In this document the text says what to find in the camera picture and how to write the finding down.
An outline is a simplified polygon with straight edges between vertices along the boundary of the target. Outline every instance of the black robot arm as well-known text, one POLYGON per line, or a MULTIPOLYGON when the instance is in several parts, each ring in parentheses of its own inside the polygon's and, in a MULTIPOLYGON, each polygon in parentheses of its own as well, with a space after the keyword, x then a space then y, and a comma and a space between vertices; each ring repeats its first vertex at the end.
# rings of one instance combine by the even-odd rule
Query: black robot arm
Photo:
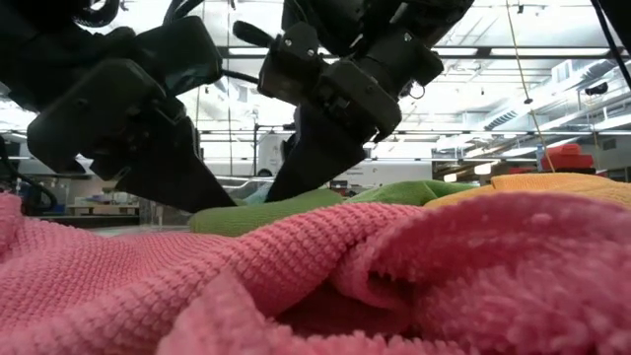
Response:
POLYGON ((222 76, 202 21, 92 35, 76 24, 103 26, 119 6, 107 0, 92 11, 92 3, 0 0, 0 82, 39 112, 28 129, 33 155, 59 174, 82 174, 81 154, 117 189, 188 212, 234 205, 175 97, 222 76))
MULTIPOLYGON (((286 32, 269 43, 258 90, 298 106, 299 139, 268 201, 319 188, 365 159, 366 142, 388 137, 401 121, 399 97, 412 82, 425 86, 442 73, 442 61, 431 47, 471 4, 286 1, 286 32), (326 63, 317 54, 320 45, 340 59, 326 63)), ((248 38, 251 33, 235 31, 260 45, 248 38)))
MULTIPOLYGON (((118 189, 189 212, 234 205, 200 159, 175 97, 224 73, 201 20, 181 19, 200 1, 175 0, 165 24, 141 35, 79 28, 107 24, 120 5, 105 0, 96 11, 94 2, 0 0, 0 81, 9 98, 39 112, 28 131, 34 156, 65 174, 83 172, 81 154, 118 189)), ((359 163, 364 143, 390 135, 399 95, 442 72, 430 48, 471 2, 293 0, 283 35, 242 26, 246 40, 269 47, 259 91, 296 105, 300 120, 268 200, 320 187, 359 163), (326 63, 320 45, 340 60, 326 63)))

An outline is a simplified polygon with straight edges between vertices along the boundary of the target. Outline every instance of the yellow towel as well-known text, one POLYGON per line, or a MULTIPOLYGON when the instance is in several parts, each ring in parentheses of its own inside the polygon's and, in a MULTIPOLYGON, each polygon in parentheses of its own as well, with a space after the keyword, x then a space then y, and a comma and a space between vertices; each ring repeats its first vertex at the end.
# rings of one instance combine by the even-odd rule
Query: yellow towel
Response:
POLYGON ((515 191, 571 193, 613 202, 631 209, 631 184, 616 182, 606 177, 563 173, 492 177, 490 185, 447 195, 432 200, 425 206, 439 207, 456 204, 466 198, 515 191))

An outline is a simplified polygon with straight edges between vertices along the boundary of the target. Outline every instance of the ceiling beam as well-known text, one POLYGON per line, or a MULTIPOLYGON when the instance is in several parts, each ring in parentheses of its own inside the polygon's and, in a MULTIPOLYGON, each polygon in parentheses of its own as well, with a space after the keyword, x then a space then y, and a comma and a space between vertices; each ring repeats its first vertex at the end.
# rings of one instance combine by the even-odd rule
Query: ceiling beam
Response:
MULTIPOLYGON (((218 46, 219 52, 225 59, 263 59, 267 48, 254 46, 218 46)), ((433 48, 441 59, 495 59, 517 60, 515 51, 511 46, 440 46, 433 48)), ((546 60, 546 59, 612 59, 611 50, 606 47, 577 47, 577 46, 520 46, 517 48, 520 60, 546 60)), ((623 47, 617 48, 624 59, 631 58, 623 47)), ((326 59, 335 59, 330 54, 323 56, 326 59)))

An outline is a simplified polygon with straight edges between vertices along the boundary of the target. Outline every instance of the pipe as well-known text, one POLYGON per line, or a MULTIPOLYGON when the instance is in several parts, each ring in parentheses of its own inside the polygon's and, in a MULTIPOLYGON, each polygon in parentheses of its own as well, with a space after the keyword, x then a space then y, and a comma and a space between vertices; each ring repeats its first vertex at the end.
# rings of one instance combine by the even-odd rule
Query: pipe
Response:
POLYGON ((543 84, 533 89, 530 96, 534 98, 534 101, 529 106, 524 104, 526 96, 522 96, 491 112, 481 124, 485 130, 492 130, 509 121, 524 117, 531 110, 537 110, 558 101, 554 95, 568 90, 584 89, 616 67, 616 63, 612 60, 596 61, 583 68, 580 75, 572 76, 558 84, 543 84))
MULTIPOLYGON (((631 99, 631 93, 626 93, 626 94, 620 95, 619 97, 611 98, 611 99, 609 99, 607 101, 604 101, 602 103, 598 103, 598 104, 595 104, 593 106, 590 106, 589 108, 582 109, 582 110, 580 110, 578 112, 570 113, 570 114, 565 115, 563 117, 557 118, 557 119, 553 120, 552 122, 557 122, 559 125, 561 125, 561 124, 570 122, 570 121, 572 121, 574 119, 585 117, 588 114, 590 114, 592 112, 595 112, 595 111, 598 111, 598 110, 601 110, 601 109, 603 109, 605 107, 610 107, 610 106, 617 105, 617 104, 624 105, 624 103, 629 101, 630 99, 631 99)), ((513 138, 513 139, 510 139, 510 140, 508 140, 506 142, 501 143, 498 146, 490 147, 490 148, 487 149, 487 153, 484 153, 484 154, 471 154, 471 152, 469 152, 469 154, 466 154, 465 157, 466 158, 473 158, 473 157, 485 156, 485 155, 488 155, 488 154, 494 154, 495 155, 498 152, 502 152, 503 150, 512 148, 515 145, 515 143, 517 143, 517 142, 524 142, 524 140, 521 139, 521 138, 523 138, 523 137, 513 138)))

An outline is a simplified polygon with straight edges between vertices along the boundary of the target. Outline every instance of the pink towel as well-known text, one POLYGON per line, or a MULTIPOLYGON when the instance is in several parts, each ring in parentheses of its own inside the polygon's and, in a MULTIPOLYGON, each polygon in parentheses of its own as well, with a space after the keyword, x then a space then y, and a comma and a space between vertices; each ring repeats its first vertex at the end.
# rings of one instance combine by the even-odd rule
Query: pink towel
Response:
POLYGON ((346 204, 240 239, 0 216, 0 354, 631 353, 631 215, 587 199, 346 204))

